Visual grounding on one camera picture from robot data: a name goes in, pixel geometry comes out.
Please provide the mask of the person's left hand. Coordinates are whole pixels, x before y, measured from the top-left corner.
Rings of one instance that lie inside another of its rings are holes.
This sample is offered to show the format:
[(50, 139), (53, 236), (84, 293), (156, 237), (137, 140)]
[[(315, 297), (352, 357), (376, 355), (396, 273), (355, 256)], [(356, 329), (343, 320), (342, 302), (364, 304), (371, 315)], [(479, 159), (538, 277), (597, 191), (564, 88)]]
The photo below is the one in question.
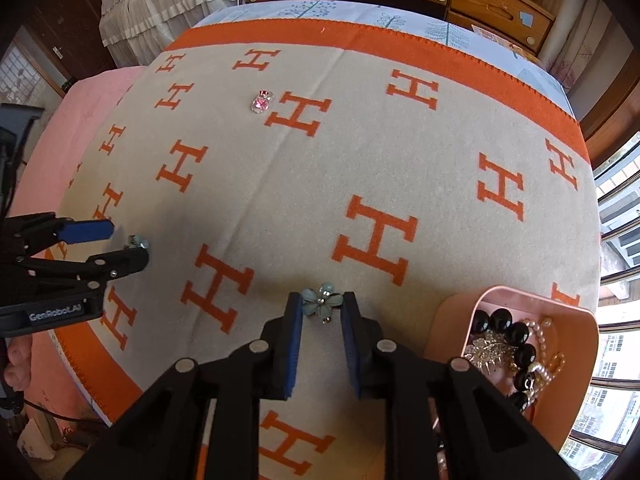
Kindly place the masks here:
[(32, 335), (14, 337), (8, 345), (9, 363), (3, 378), (14, 391), (24, 391), (32, 380)]

